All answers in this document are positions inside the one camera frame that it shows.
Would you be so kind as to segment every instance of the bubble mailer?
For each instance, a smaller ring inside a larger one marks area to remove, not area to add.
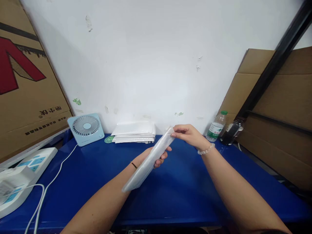
[[[141,186],[141,184],[153,170],[156,160],[160,159],[161,155],[164,153],[167,147],[173,142],[174,137],[171,137],[172,133],[174,133],[172,127],[166,129],[165,134],[159,139],[159,141],[151,150],[150,154],[146,157],[143,163],[137,168],[137,170],[125,184],[122,192],[131,191]]]

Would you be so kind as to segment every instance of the red letter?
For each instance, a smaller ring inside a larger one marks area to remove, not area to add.
[[[0,95],[19,88],[13,70],[32,81],[46,78],[10,39],[3,37],[0,37],[0,64]]]

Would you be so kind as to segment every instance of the person's right hand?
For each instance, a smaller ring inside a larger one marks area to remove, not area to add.
[[[195,146],[200,151],[204,151],[211,146],[211,143],[200,132],[190,124],[179,124],[173,127],[175,131],[172,137],[186,141]]]

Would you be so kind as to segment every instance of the dark glass jar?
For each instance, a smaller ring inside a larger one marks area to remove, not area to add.
[[[230,124],[227,130],[224,132],[220,141],[224,145],[231,145],[236,137],[242,132],[245,126],[246,119],[243,117],[237,117],[232,124]]]

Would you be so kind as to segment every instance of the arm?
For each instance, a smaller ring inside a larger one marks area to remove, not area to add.
[[[150,154],[148,148],[132,162],[139,167]],[[168,156],[167,152],[155,162],[159,167]],[[62,234],[108,233],[130,191],[123,193],[121,189],[135,172],[136,168],[130,163],[121,173],[97,191],[61,232]]]
[[[176,125],[173,137],[204,151],[211,146],[192,125]],[[202,159],[226,208],[242,233],[291,233],[260,194],[213,148]]]

